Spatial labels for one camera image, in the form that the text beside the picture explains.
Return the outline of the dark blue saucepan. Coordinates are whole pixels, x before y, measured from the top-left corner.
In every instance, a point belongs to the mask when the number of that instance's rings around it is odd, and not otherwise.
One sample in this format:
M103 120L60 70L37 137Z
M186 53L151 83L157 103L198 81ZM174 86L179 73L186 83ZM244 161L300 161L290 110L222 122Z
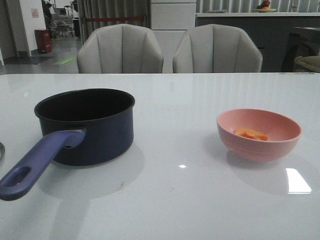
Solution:
M1 179L0 198L25 196L52 161L92 166L125 153L134 140L135 98L122 90L91 88L62 92L34 108L42 139Z

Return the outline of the orange ham slices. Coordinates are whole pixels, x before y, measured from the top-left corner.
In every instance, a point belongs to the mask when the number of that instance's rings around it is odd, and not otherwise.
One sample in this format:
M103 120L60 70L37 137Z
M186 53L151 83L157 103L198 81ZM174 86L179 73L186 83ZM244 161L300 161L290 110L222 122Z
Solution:
M238 136L249 138L249 139L254 139L254 140L261 140L261 141L268 141L269 137L265 135L261 131L257 131L251 128L244 128L240 127L237 128L234 133Z

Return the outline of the pink plastic bowl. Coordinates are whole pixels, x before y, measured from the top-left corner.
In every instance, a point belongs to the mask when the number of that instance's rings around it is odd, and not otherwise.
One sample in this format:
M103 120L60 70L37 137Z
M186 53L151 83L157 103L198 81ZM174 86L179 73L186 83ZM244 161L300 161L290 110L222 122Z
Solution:
M227 110L218 115L216 122L220 139L228 150L256 162L268 162L286 156L302 134L296 121L263 109ZM267 140L236 134L237 130L248 129L263 133Z

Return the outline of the left grey upholstered chair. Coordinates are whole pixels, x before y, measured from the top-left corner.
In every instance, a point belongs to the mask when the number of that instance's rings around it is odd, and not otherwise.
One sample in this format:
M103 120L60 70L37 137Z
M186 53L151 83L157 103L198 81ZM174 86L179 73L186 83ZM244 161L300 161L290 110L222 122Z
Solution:
M96 29L77 54L80 74L161 74L163 65L153 31L132 24Z

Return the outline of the grey upholstered chair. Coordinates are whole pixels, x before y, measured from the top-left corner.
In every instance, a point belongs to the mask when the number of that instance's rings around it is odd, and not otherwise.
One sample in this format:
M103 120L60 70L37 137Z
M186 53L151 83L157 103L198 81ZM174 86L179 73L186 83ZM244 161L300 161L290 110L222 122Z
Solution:
M174 74L259 73L263 55L241 28L207 24L185 31L172 59Z
M77 54L80 74L161 74L163 65L153 31L132 24L96 29Z

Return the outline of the right grey upholstered chair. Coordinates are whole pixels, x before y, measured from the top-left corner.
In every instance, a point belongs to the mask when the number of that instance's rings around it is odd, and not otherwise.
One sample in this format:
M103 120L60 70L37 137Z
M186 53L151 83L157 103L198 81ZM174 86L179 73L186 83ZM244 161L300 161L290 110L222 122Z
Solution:
M172 59L174 74L259 73L263 55L241 28L207 24L185 31Z

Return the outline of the white refrigerator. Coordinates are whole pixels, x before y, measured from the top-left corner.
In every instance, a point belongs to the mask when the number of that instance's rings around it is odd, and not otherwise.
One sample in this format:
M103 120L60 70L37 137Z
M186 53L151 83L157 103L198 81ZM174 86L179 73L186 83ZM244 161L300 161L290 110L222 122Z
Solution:
M161 48L162 72L173 72L173 56L184 32L195 26L195 0L152 0L150 27Z

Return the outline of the red belt stanchion barrier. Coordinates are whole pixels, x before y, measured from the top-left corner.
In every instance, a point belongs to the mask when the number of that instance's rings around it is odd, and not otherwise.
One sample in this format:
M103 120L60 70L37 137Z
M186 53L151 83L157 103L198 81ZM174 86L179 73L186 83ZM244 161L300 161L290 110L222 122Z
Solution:
M87 23L127 23L132 25L137 25L140 27L149 28L149 21L146 15L139 16L126 16L126 17L81 17L79 19L80 24L80 38L81 43L84 44L92 32L95 30L88 30Z

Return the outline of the grey curtain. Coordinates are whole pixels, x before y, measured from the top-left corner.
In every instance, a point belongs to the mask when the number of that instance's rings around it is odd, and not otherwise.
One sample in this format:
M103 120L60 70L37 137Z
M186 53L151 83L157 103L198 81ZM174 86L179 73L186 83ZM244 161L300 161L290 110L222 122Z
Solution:
M79 19L115 18L146 15L151 27L151 2L149 0L78 0ZM88 22L87 29L92 31L101 27L115 25L113 22Z

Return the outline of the dark grey counter cabinet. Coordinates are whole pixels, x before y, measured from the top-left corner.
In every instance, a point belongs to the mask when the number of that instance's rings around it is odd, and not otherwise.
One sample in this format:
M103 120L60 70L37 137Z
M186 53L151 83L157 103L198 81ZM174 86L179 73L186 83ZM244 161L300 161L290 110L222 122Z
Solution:
M196 26L208 24L245 30L262 53L262 72L292 72L296 57L320 51L320 14L316 12L196 14Z

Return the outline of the red trash bin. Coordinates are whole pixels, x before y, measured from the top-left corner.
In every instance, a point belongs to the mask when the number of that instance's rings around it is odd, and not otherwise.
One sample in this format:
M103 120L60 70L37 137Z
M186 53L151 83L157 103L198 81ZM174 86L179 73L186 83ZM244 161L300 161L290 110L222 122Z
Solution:
M35 29L35 40L39 54L46 54L52 51L50 32L48 29Z

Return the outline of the fruit plate on counter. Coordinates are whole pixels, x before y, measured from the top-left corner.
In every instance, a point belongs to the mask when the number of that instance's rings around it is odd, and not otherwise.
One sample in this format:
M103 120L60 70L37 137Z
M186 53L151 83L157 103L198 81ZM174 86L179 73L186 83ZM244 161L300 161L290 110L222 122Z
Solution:
M276 8L271 8L271 2L269 0L262 0L254 10L258 13L272 13L277 11Z

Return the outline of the dark floor mat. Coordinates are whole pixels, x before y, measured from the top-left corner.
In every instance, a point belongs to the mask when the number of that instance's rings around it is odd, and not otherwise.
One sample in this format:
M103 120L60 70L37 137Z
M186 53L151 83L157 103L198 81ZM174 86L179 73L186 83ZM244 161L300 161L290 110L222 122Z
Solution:
M4 60L5 65L37 65L52 59L52 56L15 56Z

